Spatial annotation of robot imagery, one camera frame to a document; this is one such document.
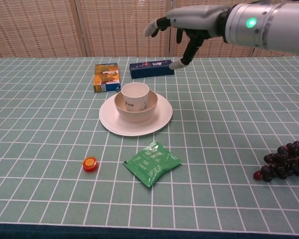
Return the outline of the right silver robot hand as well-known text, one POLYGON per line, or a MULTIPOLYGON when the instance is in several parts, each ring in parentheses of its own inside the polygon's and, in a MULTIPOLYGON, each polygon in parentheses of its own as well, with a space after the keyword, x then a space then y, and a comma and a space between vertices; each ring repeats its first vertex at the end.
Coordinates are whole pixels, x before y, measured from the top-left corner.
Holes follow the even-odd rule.
POLYGON ((188 66, 204 40, 223 36, 226 18, 231 11, 229 5, 191 5, 169 10, 164 17, 152 20, 144 29, 144 37, 155 37, 159 31, 176 28, 176 43, 182 41, 183 33, 190 41, 183 57, 169 67, 177 70, 188 66))

